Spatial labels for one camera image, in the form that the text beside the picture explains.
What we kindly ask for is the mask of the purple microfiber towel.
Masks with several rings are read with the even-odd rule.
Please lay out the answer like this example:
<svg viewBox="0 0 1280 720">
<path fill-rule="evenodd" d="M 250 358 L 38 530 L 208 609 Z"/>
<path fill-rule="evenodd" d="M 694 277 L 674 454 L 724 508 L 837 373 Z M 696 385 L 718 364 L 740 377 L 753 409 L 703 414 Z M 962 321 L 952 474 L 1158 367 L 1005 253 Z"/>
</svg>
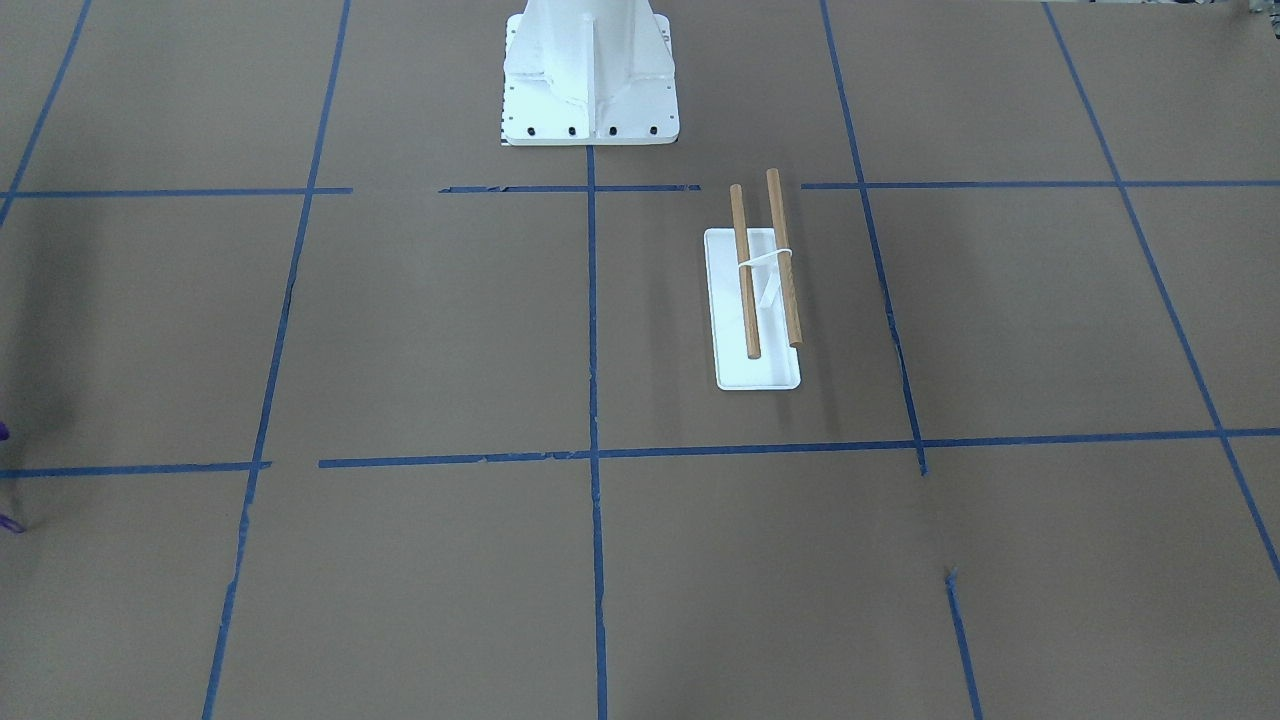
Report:
<svg viewBox="0 0 1280 720">
<path fill-rule="evenodd" d="M 6 439 L 9 439 L 9 438 L 10 438 L 10 432 L 9 432 L 8 427 L 1 421 L 0 423 L 0 441 L 4 442 Z M 14 536 L 20 536 L 20 534 L 26 533 L 26 527 L 23 524 L 20 524 L 18 520 L 15 520 L 14 518 L 8 516 L 4 512 L 0 515 L 0 525 L 1 525 L 1 528 L 5 532 L 8 532 L 10 534 L 14 534 Z"/>
</svg>

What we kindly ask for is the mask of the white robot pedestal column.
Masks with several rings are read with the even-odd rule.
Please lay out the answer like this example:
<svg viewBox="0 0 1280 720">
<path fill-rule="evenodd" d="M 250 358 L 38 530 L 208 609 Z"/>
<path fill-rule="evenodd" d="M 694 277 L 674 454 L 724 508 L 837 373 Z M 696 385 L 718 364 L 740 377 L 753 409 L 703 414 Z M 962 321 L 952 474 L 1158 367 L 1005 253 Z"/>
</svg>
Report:
<svg viewBox="0 0 1280 720">
<path fill-rule="evenodd" d="M 671 24 L 649 1 L 529 1 L 504 41 L 503 145 L 677 142 Z"/>
</svg>

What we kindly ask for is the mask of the lower wooden rack rod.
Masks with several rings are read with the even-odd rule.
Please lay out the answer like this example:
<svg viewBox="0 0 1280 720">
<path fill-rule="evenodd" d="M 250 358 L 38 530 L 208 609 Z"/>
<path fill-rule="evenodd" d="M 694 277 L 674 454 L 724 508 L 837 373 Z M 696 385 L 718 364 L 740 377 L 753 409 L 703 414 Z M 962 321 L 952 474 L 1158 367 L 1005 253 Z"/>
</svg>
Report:
<svg viewBox="0 0 1280 720">
<path fill-rule="evenodd" d="M 756 315 L 753 266 L 750 265 L 753 256 L 749 243 L 748 214 L 741 184 L 730 186 L 730 208 L 737 260 L 746 352 L 750 360 L 758 360 L 762 357 L 762 341 Z"/>
</svg>

